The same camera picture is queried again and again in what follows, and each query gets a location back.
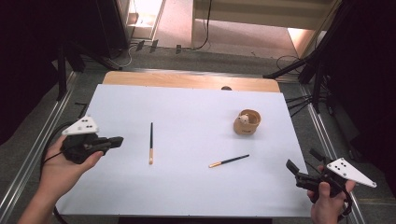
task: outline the black cable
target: black cable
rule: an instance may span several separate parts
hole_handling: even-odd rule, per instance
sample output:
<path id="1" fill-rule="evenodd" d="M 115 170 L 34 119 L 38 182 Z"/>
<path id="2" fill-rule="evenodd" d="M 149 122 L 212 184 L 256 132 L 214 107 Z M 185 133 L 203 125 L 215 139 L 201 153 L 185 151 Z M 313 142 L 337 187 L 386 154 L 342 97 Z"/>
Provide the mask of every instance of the black cable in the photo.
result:
<path id="1" fill-rule="evenodd" d="M 349 215 L 349 213 L 352 211 L 352 197 L 350 196 L 349 192 L 347 191 L 346 187 L 343 187 L 343 192 L 346 195 L 346 203 L 347 203 L 347 207 L 346 210 L 344 210 L 344 212 L 341 214 L 342 217 L 347 217 Z"/>
<path id="2" fill-rule="evenodd" d="M 312 102 L 312 97 L 306 98 L 305 100 L 303 100 L 302 102 L 300 102 L 300 103 L 298 103 L 296 105 L 289 105 L 288 106 L 288 110 L 291 110 L 291 109 L 293 109 L 293 108 L 295 108 L 295 107 L 297 107 L 299 105 L 303 105 L 305 103 L 311 103 L 311 102 Z"/>
<path id="3" fill-rule="evenodd" d="M 294 97 L 294 98 L 288 98 L 286 99 L 286 103 L 290 103 L 296 100 L 300 100 L 300 99 L 306 99 L 306 98 L 312 98 L 312 95 L 304 95 L 304 96 L 299 96 L 299 97 Z"/>
<path id="4" fill-rule="evenodd" d="M 73 121 L 68 121 L 68 122 L 66 122 L 66 123 L 61 124 L 61 125 L 60 125 L 59 127 L 57 127 L 57 128 L 51 133 L 51 135 L 49 136 L 49 139 L 47 140 L 46 145 L 44 145 L 43 153 L 41 154 L 40 176 L 39 176 L 38 180 L 41 179 L 41 173 L 42 173 L 42 171 L 43 171 L 44 163 L 47 162 L 49 159 L 52 159 L 52 157 L 46 159 L 46 155 L 47 155 L 48 149 L 49 149 L 49 147 L 50 147 L 50 143 L 52 142 L 53 138 L 55 137 L 55 135 L 56 135 L 61 129 L 63 129 L 63 128 L 66 127 L 66 126 L 70 126 L 70 125 L 72 125 L 73 123 L 74 123 Z"/>
<path id="5" fill-rule="evenodd" d="M 122 54 L 122 49 L 118 49 L 117 55 L 113 57 L 113 60 L 119 58 L 121 56 L 121 54 Z"/>
<path id="6" fill-rule="evenodd" d="M 88 104 L 75 102 L 75 105 L 83 105 L 84 106 L 84 107 L 82 107 L 82 110 L 81 110 L 81 112 L 78 115 L 78 118 L 82 119 L 82 117 L 84 117 L 84 114 L 87 112 Z"/>
<path id="7" fill-rule="evenodd" d="M 62 224 L 68 224 L 61 216 L 61 214 L 59 214 L 58 209 L 55 207 L 53 207 L 53 215 L 55 215 L 56 219 L 62 223 Z"/>
<path id="8" fill-rule="evenodd" d="M 316 171 L 318 174 L 321 175 L 320 171 L 317 170 L 317 168 L 315 168 L 311 163 L 309 163 L 308 161 L 304 161 L 307 165 L 309 165 L 312 169 L 314 169 L 314 171 Z"/>
<path id="9" fill-rule="evenodd" d="M 280 57 L 276 60 L 276 67 L 277 67 L 279 70 L 282 70 L 282 68 L 279 66 L 279 60 L 282 59 L 282 58 L 286 58 L 286 57 L 295 58 L 295 60 L 293 61 L 293 63 L 296 63 L 296 62 L 298 62 L 298 61 L 301 60 L 300 58 L 298 58 L 298 57 L 296 57 L 296 56 L 292 56 L 292 55 L 283 55 L 283 56 L 280 56 Z M 298 71 L 297 68 L 294 69 L 294 71 L 296 71 L 297 73 L 287 73 L 287 74 L 289 74 L 289 75 L 300 75 L 300 73 L 301 73 L 301 71 Z"/>
<path id="10" fill-rule="evenodd" d="M 206 29 L 206 40 L 205 40 L 205 42 L 204 42 L 203 45 L 201 45 L 201 46 L 198 47 L 198 48 L 193 48 L 192 50 L 201 49 L 201 48 L 206 44 L 207 39 L 209 38 L 209 21 L 210 21 L 210 11 L 211 11 L 211 10 L 212 10 L 212 0 L 210 0 L 210 2 L 209 2 L 209 10 L 207 11 L 207 19 L 206 19 L 206 27 L 207 27 L 207 29 Z"/>
<path id="11" fill-rule="evenodd" d="M 209 30 L 206 29 L 206 26 L 205 26 L 205 19 L 203 19 L 203 24 L 204 24 L 204 30 L 206 32 L 206 36 L 209 36 Z M 210 49 L 212 47 L 212 44 L 210 43 L 209 39 L 207 39 L 207 43 L 209 44 L 209 48 L 208 49 Z"/>
<path id="12" fill-rule="evenodd" d="M 294 114 L 290 115 L 290 117 L 292 118 L 294 115 L 296 115 L 298 112 L 300 112 L 302 109 L 304 109 L 309 104 L 310 103 L 306 103 L 305 105 L 303 105 L 300 109 L 298 109 L 296 112 L 294 112 Z"/>

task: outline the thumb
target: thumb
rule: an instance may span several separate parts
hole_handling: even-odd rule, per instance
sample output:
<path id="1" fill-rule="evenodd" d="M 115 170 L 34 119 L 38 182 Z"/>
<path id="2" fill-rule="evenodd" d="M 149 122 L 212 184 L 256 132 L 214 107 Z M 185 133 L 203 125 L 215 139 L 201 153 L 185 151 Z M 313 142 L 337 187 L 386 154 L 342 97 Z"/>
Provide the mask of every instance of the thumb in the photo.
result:
<path id="1" fill-rule="evenodd" d="M 319 197 L 330 198 L 330 185 L 327 182 L 321 182 L 319 184 Z"/>
<path id="2" fill-rule="evenodd" d="M 84 167 L 84 171 L 91 169 L 100 160 L 103 154 L 103 151 L 97 151 L 91 154 L 91 156 L 81 164 Z"/>

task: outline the metal rail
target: metal rail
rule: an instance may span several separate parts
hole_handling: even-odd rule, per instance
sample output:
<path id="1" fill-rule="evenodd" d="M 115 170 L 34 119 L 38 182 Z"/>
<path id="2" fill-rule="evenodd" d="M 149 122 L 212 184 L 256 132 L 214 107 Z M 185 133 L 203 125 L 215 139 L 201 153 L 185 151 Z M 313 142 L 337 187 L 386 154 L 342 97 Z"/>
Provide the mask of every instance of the metal rail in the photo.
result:
<path id="1" fill-rule="evenodd" d="M 306 85 L 301 85 L 301 91 L 303 95 L 311 94 L 310 90 Z M 326 131 L 326 127 L 323 123 L 321 115 L 315 111 L 315 108 L 311 104 L 308 106 L 308 110 L 309 110 L 309 114 L 311 115 L 311 119 L 314 122 L 315 128 L 317 129 L 318 137 L 324 148 L 324 152 L 326 156 L 330 157 L 332 160 L 338 159 L 337 153 L 334 147 L 332 146 L 332 140 L 330 139 L 330 136 Z M 361 209 L 358 204 L 358 199 L 355 197 L 353 191 L 350 192 L 350 197 L 352 198 L 354 204 L 352 205 L 352 211 L 349 214 L 348 218 L 353 224 L 365 224 L 366 221 L 364 220 L 364 217 L 362 215 Z"/>
<path id="2" fill-rule="evenodd" d="M 77 74 L 72 72 L 72 74 L 67 79 L 67 87 L 68 91 L 64 95 L 64 98 L 61 101 L 58 101 L 53 107 L 51 113 L 49 114 L 49 118 L 41 129 L 40 134 L 38 135 L 35 143 L 30 149 L 29 154 L 24 160 L 21 169 L 18 171 L 14 180 L 9 185 L 6 194 L 0 204 L 0 224 L 6 224 L 9 216 L 11 215 L 12 210 L 14 209 L 15 204 L 17 203 L 21 193 L 23 192 L 24 187 L 26 186 L 29 177 L 31 176 L 37 162 L 41 158 L 41 153 L 44 149 L 44 145 L 48 141 L 50 134 L 55 128 L 59 117 L 62 115 L 64 111 L 64 107 L 66 106 L 70 95 L 75 88 L 75 84 L 77 82 Z"/>

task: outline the metal frame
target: metal frame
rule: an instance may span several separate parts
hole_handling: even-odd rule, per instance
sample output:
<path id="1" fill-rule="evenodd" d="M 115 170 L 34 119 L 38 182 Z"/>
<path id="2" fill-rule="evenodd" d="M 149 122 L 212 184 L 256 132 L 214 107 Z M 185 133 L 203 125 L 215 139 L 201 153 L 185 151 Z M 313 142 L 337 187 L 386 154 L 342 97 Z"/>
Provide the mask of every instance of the metal frame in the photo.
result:
<path id="1" fill-rule="evenodd" d="M 44 145 L 48 141 L 50 134 L 55 129 L 59 117 L 62 115 L 64 108 L 75 88 L 78 76 L 75 72 L 72 72 L 67 79 L 68 91 L 62 100 L 56 102 L 49 118 L 47 119 L 44 127 L 41 129 L 35 143 L 29 151 L 26 159 L 24 160 L 21 169 L 18 171 L 12 183 L 9 185 L 4 198 L 0 204 L 0 224 L 6 224 L 15 204 L 17 203 L 21 193 L 26 186 L 29 177 L 31 176 L 35 166 L 41 158 L 41 153 L 44 149 Z"/>
<path id="2" fill-rule="evenodd" d="M 133 72 L 150 72 L 150 73 L 163 73 L 164 70 L 159 70 L 159 69 L 133 69 Z M 196 76 L 205 76 L 205 75 L 210 75 L 210 76 L 224 76 L 224 77 L 247 77 L 247 75 L 242 75 L 242 74 L 228 74 L 228 73 L 210 73 L 210 72 L 192 72 L 192 71 L 179 71 L 179 70 L 166 70 L 166 72 L 171 72 L 171 73 L 189 73 L 191 75 L 196 75 Z M 251 76 L 252 78 L 258 78 L 261 75 L 257 76 Z M 42 131 L 38 135 L 34 145 L 32 146 L 29 154 L 27 155 L 23 165 L 21 166 L 21 169 L 18 171 L 16 177 L 12 181 L 11 185 L 8 187 L 7 192 L 5 194 L 5 197 L 3 198 L 1 204 L 0 204 L 0 224 L 7 223 L 7 220 L 9 216 L 11 215 L 11 212 L 21 196 L 21 193 L 31 176 L 34 167 L 36 166 L 38 160 L 40 159 L 41 152 L 44 149 L 45 143 L 48 141 L 48 138 L 51 134 L 51 132 L 54 130 L 55 125 L 57 124 L 60 116 L 62 115 L 64 108 L 76 86 L 76 83 L 78 81 L 78 74 L 75 72 L 72 72 L 72 74 L 69 76 L 67 80 L 67 87 L 68 91 L 66 92 L 65 97 L 57 102 L 55 106 L 53 107 L 49 118 L 47 119 L 44 127 L 42 128 Z M 289 76 L 289 77 L 284 77 L 278 79 L 280 82 L 298 82 L 298 79 L 296 76 Z M 306 85 L 300 85 L 301 91 L 303 95 L 308 95 L 311 94 L 310 90 Z M 311 116 L 312 121 L 314 122 L 314 125 L 316 127 L 316 130 L 318 132 L 318 137 L 320 139 L 321 144 L 323 145 L 325 154 L 330 157 L 333 160 L 337 159 L 337 154 L 336 151 L 332 145 L 332 141 L 330 139 L 330 136 L 328 135 L 325 125 L 322 121 L 321 115 L 316 113 L 315 108 L 312 105 L 308 106 L 308 110 Z M 350 193 L 353 201 L 354 201 L 354 206 L 352 207 L 352 212 L 349 215 L 350 220 L 354 224 L 358 223 L 366 223 L 363 216 L 361 209 L 359 207 L 359 204 L 357 203 L 357 198 L 353 194 L 353 192 Z"/>

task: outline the finger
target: finger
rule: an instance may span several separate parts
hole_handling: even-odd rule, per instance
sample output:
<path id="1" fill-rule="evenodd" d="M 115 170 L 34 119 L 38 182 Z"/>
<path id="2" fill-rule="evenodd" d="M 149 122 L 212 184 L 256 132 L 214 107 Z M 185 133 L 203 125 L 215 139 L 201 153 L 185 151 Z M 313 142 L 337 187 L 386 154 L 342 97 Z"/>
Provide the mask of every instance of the finger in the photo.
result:
<path id="1" fill-rule="evenodd" d="M 103 151 L 97 151 L 93 153 L 89 158 L 87 158 L 87 160 L 85 160 L 81 164 L 84 169 L 84 172 L 91 169 L 100 160 L 103 154 L 104 154 Z"/>
<path id="2" fill-rule="evenodd" d="M 319 184 L 319 197 L 329 198 L 330 197 L 330 185 L 327 182 L 321 182 Z"/>
<path id="3" fill-rule="evenodd" d="M 356 182 L 355 182 L 355 181 L 353 181 L 353 180 L 348 180 L 348 181 L 346 182 L 346 191 L 347 191 L 347 192 L 352 191 L 352 190 L 355 188 L 355 185 L 356 185 Z"/>

